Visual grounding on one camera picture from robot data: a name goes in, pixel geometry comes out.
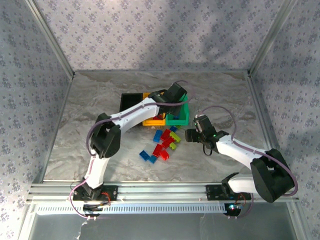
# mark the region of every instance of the white vent strip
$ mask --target white vent strip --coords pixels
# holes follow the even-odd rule
[[[82,207],[75,207],[83,213]],[[75,214],[71,206],[38,206],[39,215]],[[223,203],[184,203],[184,204],[117,204],[104,207],[100,214],[194,214],[194,213],[226,213]]]

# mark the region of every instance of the metal frame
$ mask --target metal frame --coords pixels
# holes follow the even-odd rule
[[[221,74],[242,74],[246,72],[245,69],[238,69],[238,70],[226,70],[226,69],[217,69],[217,70],[201,70],[201,73],[221,73]],[[136,69],[94,69],[94,70],[76,70],[76,73],[198,73],[199,70],[187,70],[187,69],[181,69],[181,70],[172,70],[172,69],[166,69],[166,70],[136,70]]]
[[[262,61],[265,59],[271,45],[274,43],[278,33],[280,32],[281,28],[283,27],[285,21],[287,20],[292,8],[296,4],[298,0],[284,0],[279,11],[277,12],[275,19],[268,30],[267,35],[265,36],[258,52],[256,53],[252,64],[249,69],[250,77],[253,76],[259,66],[261,65]]]
[[[46,170],[47,170],[47,167],[48,167],[48,162],[49,162],[49,159],[50,159],[50,156],[51,156],[52,149],[54,148],[55,140],[56,140],[56,137],[57,137],[57,134],[58,134],[58,130],[59,130],[59,125],[60,125],[62,116],[64,114],[64,110],[65,110],[65,107],[66,107],[67,99],[68,99],[68,96],[69,96],[69,92],[70,92],[73,80],[74,80],[74,77],[72,77],[71,81],[69,82],[69,84],[67,86],[66,93],[65,93],[64,98],[63,98],[62,106],[61,106],[61,109],[60,109],[60,112],[59,112],[58,121],[55,124],[54,132],[53,132],[53,136],[52,136],[49,148],[48,148],[48,152],[45,155],[45,159],[44,159],[44,162],[43,162],[43,165],[42,165],[43,167],[42,167],[41,171],[39,172],[39,174],[36,176],[36,178],[34,180],[34,183],[43,183],[43,181],[44,181],[44,177],[45,177]]]
[[[261,127],[266,148],[275,146],[276,138],[268,126],[270,121],[268,115],[263,112],[264,102],[256,92],[256,86],[251,78],[244,73],[247,86],[252,96],[255,112]],[[61,108],[59,126],[63,109],[67,100],[67,94]],[[23,226],[21,227],[19,239],[25,239],[31,233],[35,215],[44,214],[75,214],[70,207],[69,193],[72,186],[78,181],[44,181],[31,185],[29,195],[26,199],[26,210]],[[223,213],[224,203],[233,201],[208,201],[206,185],[220,185],[220,182],[108,182],[105,185],[117,185],[117,201],[112,202],[110,209],[105,209],[103,214],[128,214],[128,213]],[[264,203],[260,197],[254,196],[255,203]],[[297,239],[310,239],[311,232],[303,216],[298,197],[280,197],[277,202],[287,204],[292,225]],[[80,212],[84,202],[74,202]]]
[[[257,94],[258,90],[254,83],[254,81],[249,77],[246,77],[248,82],[248,87],[252,96],[252,101],[256,109],[257,117],[259,120],[259,125],[261,126],[261,130],[263,133],[264,141],[268,149],[274,148],[277,143],[276,134],[273,131],[270,131],[268,126],[272,126],[270,117],[267,112],[264,111],[265,102],[264,100],[259,97]],[[287,201],[286,203],[292,225],[298,240],[309,240],[312,239],[311,231],[307,224],[307,219],[303,213],[300,201]]]
[[[43,14],[41,13],[36,1],[34,0],[24,0],[26,5],[29,7],[35,21],[38,23],[42,33],[44,34],[47,42],[51,46],[53,52],[58,58],[60,64],[62,65],[65,73],[68,75],[68,78],[71,79],[75,72],[73,71],[71,65],[69,64],[64,52],[62,51],[58,41],[56,40],[53,32],[48,26]]]

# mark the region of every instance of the yellow box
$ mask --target yellow box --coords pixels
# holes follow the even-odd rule
[[[150,92],[144,92],[142,99],[145,99],[149,96]],[[143,126],[165,126],[166,125],[166,114],[162,114],[163,119],[155,120],[153,117],[144,120],[142,122]]]

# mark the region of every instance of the green box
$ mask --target green box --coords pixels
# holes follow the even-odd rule
[[[185,102],[188,100],[188,96],[184,96],[180,99],[180,101]],[[167,114],[165,117],[165,125],[167,126],[187,126],[189,125],[189,104],[185,103],[182,105],[180,110],[179,119],[174,119],[174,115]]]

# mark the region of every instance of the patterned wallpaper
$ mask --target patterned wallpaper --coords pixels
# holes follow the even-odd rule
[[[0,1],[0,239],[18,236],[69,82],[23,0]]]
[[[246,70],[283,0],[36,0],[73,70]]]
[[[299,0],[257,74],[280,149],[320,240],[320,2]]]

